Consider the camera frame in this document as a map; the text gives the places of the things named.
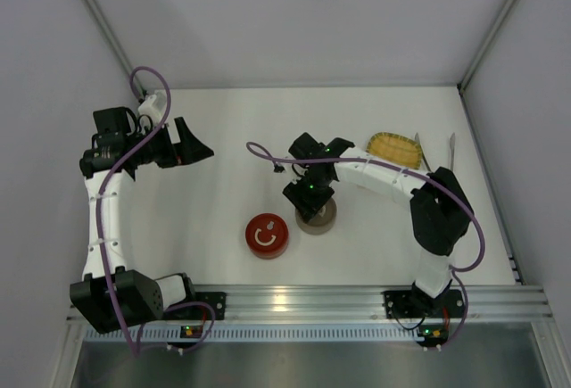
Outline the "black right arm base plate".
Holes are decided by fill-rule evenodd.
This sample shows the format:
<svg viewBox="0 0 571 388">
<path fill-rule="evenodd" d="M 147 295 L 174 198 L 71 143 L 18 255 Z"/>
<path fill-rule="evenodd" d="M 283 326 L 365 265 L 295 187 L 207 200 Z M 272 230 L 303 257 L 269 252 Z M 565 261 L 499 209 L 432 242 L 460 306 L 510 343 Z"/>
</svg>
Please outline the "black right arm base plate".
<svg viewBox="0 0 571 388">
<path fill-rule="evenodd" d="M 449 318 L 461 318 L 466 309 L 459 289 L 449 289 L 436 298 L 420 290 L 393 289 L 383 292 L 385 313 L 390 319 L 442 318 L 446 310 Z"/>
</svg>

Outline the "red lunch box lid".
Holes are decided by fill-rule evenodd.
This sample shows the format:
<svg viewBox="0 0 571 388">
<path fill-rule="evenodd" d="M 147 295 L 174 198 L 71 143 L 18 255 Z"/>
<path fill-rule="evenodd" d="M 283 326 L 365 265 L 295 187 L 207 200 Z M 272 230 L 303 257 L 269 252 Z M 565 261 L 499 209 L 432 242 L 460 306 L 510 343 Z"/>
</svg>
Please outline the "red lunch box lid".
<svg viewBox="0 0 571 388">
<path fill-rule="evenodd" d="M 277 214 L 262 213 L 253 217 L 244 231 L 246 244 L 271 245 L 289 243 L 289 229 L 286 222 Z"/>
</svg>

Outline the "stainless steel food tongs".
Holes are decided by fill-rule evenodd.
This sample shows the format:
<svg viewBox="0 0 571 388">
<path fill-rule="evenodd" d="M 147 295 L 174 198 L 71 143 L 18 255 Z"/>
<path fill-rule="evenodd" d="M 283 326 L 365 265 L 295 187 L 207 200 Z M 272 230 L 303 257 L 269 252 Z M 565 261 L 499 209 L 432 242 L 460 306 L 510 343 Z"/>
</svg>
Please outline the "stainless steel food tongs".
<svg viewBox="0 0 571 388">
<path fill-rule="evenodd" d="M 427 157 L 425 155 L 424 148 L 422 147 L 419 133 L 415 134 L 414 141 L 420 146 L 421 160 L 422 160 L 422 163 L 424 164 L 425 168 L 428 171 L 432 171 L 431 166 L 430 166 L 430 164 L 427 160 Z M 455 133 L 451 134 L 449 141 L 448 141 L 448 146 L 449 146 L 449 165 L 450 165 L 449 170 L 454 171 L 455 151 L 456 151 L 456 134 Z"/>
</svg>

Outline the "red steel lunch box bowl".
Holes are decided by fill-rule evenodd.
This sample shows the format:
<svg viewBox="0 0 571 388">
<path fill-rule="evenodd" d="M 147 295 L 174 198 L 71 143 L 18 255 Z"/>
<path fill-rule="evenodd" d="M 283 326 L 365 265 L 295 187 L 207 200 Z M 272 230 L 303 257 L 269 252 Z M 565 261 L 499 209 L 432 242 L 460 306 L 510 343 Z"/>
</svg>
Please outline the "red steel lunch box bowl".
<svg viewBox="0 0 571 388">
<path fill-rule="evenodd" d="M 248 244 L 250 252 L 257 258 L 272 260 L 280 257 L 288 248 L 288 242 L 275 243 L 271 245 L 259 245 L 258 243 Z"/>
</svg>

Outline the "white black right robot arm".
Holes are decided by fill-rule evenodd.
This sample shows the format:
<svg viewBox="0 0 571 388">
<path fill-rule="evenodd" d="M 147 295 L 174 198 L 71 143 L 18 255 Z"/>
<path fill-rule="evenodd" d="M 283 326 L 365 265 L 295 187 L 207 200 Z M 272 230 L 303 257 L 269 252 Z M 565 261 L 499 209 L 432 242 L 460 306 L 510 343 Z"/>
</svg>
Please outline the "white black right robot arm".
<svg viewBox="0 0 571 388">
<path fill-rule="evenodd" d="M 452 171 L 395 166 L 348 140 L 338 137 L 323 144 L 308 133 L 296 138 L 288 152 L 303 173 L 283 195 L 295 207 L 301 225 L 324 229 L 333 222 L 335 215 L 328 207 L 334 181 L 391 198 L 410 211 L 413 235 L 422 248 L 413 294 L 419 303 L 441 299 L 451 284 L 451 253 L 468 231 L 473 212 Z"/>
</svg>

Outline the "beige lunch box lid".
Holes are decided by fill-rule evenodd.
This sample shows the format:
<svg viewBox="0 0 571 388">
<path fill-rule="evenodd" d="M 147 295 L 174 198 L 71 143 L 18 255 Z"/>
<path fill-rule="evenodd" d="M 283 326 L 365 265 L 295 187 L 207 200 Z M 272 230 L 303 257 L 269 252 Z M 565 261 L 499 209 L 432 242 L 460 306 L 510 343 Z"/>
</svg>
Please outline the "beige lunch box lid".
<svg viewBox="0 0 571 388">
<path fill-rule="evenodd" d="M 326 204 L 318 211 L 318 213 L 312 218 L 323 218 L 323 219 L 332 219 L 332 218 L 336 218 L 337 215 L 337 205 L 336 202 L 333 198 L 330 198 Z M 310 219 L 309 221 L 306 221 L 303 217 L 302 214 L 300 213 L 299 210 L 295 211 L 295 217 L 296 218 L 301 218 L 303 219 L 305 222 L 310 222 L 312 219 Z"/>
</svg>

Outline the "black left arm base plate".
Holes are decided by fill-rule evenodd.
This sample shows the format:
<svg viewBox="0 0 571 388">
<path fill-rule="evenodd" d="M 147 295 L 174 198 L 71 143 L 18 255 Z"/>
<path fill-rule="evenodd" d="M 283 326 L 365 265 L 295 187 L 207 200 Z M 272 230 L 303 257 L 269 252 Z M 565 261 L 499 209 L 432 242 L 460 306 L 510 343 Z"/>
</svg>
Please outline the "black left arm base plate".
<svg viewBox="0 0 571 388">
<path fill-rule="evenodd" d="M 189 301 L 172 305 L 163 314 L 162 319 L 167 321 L 211 320 L 212 308 L 216 321 L 225 319 L 227 294 L 222 291 L 198 292 L 195 295 L 194 305 Z"/>
</svg>

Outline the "beige steel lunch box bowl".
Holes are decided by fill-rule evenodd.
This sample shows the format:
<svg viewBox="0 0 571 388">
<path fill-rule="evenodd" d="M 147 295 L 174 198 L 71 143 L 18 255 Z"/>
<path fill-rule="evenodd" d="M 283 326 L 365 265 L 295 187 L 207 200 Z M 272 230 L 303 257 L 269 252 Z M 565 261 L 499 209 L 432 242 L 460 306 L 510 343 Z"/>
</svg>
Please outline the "beige steel lunch box bowl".
<svg viewBox="0 0 571 388">
<path fill-rule="evenodd" d="M 300 228 L 302 232 L 305 232 L 308 235 L 324 235 L 333 228 L 335 222 L 336 218 L 314 218 L 310 222 L 305 222 L 301 218 L 296 219 L 298 228 Z"/>
</svg>

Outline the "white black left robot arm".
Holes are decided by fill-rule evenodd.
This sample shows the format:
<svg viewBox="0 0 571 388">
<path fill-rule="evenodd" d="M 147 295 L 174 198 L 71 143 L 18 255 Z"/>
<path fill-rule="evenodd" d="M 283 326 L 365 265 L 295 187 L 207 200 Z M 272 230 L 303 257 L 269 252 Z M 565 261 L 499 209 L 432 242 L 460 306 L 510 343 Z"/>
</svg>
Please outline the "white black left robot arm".
<svg viewBox="0 0 571 388">
<path fill-rule="evenodd" d="M 175 119 L 178 142 L 161 126 L 157 133 L 137 126 L 127 107 L 96 111 L 96 132 L 79 161 L 89 204 L 87 261 L 80 281 L 70 285 L 72 305 L 100 334 L 167 317 L 172 308 L 196 301 L 184 273 L 151 279 L 133 266 L 130 215 L 136 170 L 154 163 L 162 169 L 197 163 L 211 148 Z"/>
</svg>

